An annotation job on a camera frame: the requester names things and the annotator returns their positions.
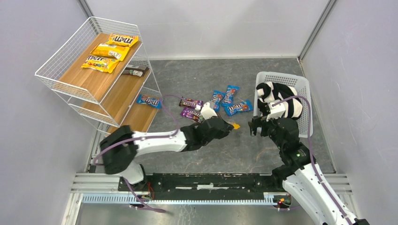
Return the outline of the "yellow M&M bag bottom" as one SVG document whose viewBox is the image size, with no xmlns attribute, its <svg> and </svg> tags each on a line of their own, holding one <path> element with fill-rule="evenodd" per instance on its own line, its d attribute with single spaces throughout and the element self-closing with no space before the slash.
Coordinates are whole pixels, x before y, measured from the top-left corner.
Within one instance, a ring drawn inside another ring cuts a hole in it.
<svg viewBox="0 0 398 225">
<path fill-rule="evenodd" d="M 127 46 L 98 44 L 91 52 L 91 55 L 107 57 L 123 61 L 130 48 Z"/>
</svg>

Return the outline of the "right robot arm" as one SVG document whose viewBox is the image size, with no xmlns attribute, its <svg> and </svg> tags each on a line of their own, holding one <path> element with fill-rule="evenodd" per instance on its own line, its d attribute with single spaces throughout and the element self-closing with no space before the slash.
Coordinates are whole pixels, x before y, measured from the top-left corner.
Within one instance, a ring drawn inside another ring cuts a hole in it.
<svg viewBox="0 0 398 225">
<path fill-rule="evenodd" d="M 275 184 L 287 191 L 316 225 L 367 225 L 366 219 L 347 208 L 325 179 L 319 165 L 299 138 L 297 122 L 289 118 L 271 119 L 254 116 L 248 122 L 251 135 L 261 130 L 279 149 L 283 165 L 273 169 Z"/>
</svg>

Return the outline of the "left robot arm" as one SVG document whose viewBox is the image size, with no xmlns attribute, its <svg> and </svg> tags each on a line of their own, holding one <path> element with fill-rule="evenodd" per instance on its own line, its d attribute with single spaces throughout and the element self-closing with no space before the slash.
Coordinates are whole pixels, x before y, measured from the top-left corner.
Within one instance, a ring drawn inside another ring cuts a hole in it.
<svg viewBox="0 0 398 225">
<path fill-rule="evenodd" d="M 146 174 L 137 156 L 158 152 L 195 151 L 214 139 L 230 134 L 234 126 L 218 116 L 168 132 L 145 133 L 132 131 L 124 125 L 100 142 L 100 153 L 95 164 L 104 167 L 105 174 L 118 175 L 135 185 L 145 180 Z"/>
</svg>

